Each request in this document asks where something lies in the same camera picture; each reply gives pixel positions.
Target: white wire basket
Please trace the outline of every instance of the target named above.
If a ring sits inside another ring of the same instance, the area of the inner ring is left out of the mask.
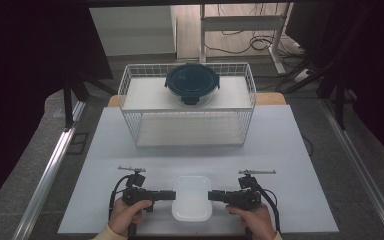
[[[126,66],[118,100],[136,146],[242,146],[256,101],[248,63],[203,64],[220,76],[220,89],[196,107],[164,87],[167,74],[180,65]]]

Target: white table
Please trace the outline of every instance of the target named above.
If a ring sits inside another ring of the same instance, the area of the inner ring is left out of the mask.
[[[276,170],[255,177],[278,198],[282,232],[338,231],[288,105],[256,106],[243,147],[174,149],[136,148],[120,109],[105,108],[58,233],[103,229],[114,185],[131,174],[119,165],[146,168],[143,187],[149,190],[170,190],[177,177],[195,175],[210,179],[213,189],[236,191],[238,170]],[[209,220],[192,223],[175,220],[171,201],[158,201],[137,234],[242,235],[238,217],[224,205],[214,202]]]

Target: human arm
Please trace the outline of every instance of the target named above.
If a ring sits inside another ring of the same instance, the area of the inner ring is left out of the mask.
[[[129,207],[121,198],[117,199],[108,224],[93,240],[126,240],[129,225],[131,223],[140,224],[142,209],[151,205],[152,201],[143,200]]]
[[[226,210],[240,216],[242,227],[248,227],[252,231],[253,240],[281,240],[279,232],[273,228],[267,205],[261,204],[258,208],[245,211],[230,205]]]

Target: white wall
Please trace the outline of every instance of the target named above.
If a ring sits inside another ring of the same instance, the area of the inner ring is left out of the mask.
[[[91,8],[107,56],[175,52],[170,6]]]

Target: person's left hand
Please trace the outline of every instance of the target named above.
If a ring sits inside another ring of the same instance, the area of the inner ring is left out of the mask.
[[[127,237],[127,229],[130,223],[140,224],[142,222],[142,209],[151,205],[152,201],[143,200],[128,206],[119,198],[114,203],[108,226],[116,234]]]

